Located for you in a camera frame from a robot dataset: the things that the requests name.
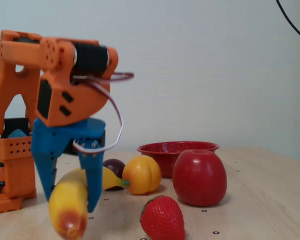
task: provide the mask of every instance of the plum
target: plum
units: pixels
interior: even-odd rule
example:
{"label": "plum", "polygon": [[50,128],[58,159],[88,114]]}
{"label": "plum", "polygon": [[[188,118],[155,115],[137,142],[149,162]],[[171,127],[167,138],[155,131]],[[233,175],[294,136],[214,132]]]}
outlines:
{"label": "plum", "polygon": [[[119,159],[115,159],[115,158],[111,158],[111,159],[107,159],[103,162],[103,166],[106,167],[107,169],[110,169],[112,172],[114,172],[114,174],[122,179],[122,173],[124,171],[125,168],[125,164],[120,161]],[[108,188],[107,190],[109,191],[117,191],[117,190],[122,190],[124,189],[121,186],[114,186],[111,188]]]}

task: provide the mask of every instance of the yellow banana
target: yellow banana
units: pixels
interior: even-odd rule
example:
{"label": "yellow banana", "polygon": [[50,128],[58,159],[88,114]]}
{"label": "yellow banana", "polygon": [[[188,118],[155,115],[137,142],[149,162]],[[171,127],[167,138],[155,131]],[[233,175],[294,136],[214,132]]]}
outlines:
{"label": "yellow banana", "polygon": [[[110,169],[102,169],[102,189],[127,188],[130,182],[118,178]],[[74,169],[66,173],[54,187],[49,199],[49,214],[54,230],[65,240],[83,237],[88,221],[86,171]]]}
{"label": "yellow banana", "polygon": [[123,187],[128,188],[130,182],[128,180],[123,180],[115,175],[113,171],[109,168],[103,167],[102,169],[102,189],[110,189],[112,187]]}

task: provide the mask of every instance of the red bowl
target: red bowl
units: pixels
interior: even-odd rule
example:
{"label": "red bowl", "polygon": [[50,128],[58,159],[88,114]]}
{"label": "red bowl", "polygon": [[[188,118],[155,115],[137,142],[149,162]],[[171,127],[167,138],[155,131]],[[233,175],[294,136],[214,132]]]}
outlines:
{"label": "red bowl", "polygon": [[142,145],[137,150],[158,163],[163,178],[171,179],[175,162],[183,151],[203,149],[214,153],[218,148],[218,144],[206,141],[167,141]]}

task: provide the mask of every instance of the strawberry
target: strawberry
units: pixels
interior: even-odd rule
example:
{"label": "strawberry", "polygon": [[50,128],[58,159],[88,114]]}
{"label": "strawberry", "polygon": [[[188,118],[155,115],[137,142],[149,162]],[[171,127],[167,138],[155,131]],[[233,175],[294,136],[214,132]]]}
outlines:
{"label": "strawberry", "polygon": [[185,222],[178,203],[168,196],[157,196],[144,206],[140,223],[152,240],[185,240]]}

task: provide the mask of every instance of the red apple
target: red apple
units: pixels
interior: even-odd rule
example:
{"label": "red apple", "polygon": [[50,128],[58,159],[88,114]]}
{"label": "red apple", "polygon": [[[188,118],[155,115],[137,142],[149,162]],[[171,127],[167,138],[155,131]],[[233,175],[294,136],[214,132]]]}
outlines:
{"label": "red apple", "polygon": [[227,191],[227,174],[221,159],[208,150],[185,150],[172,172],[175,193],[189,205],[207,207],[220,202]]}

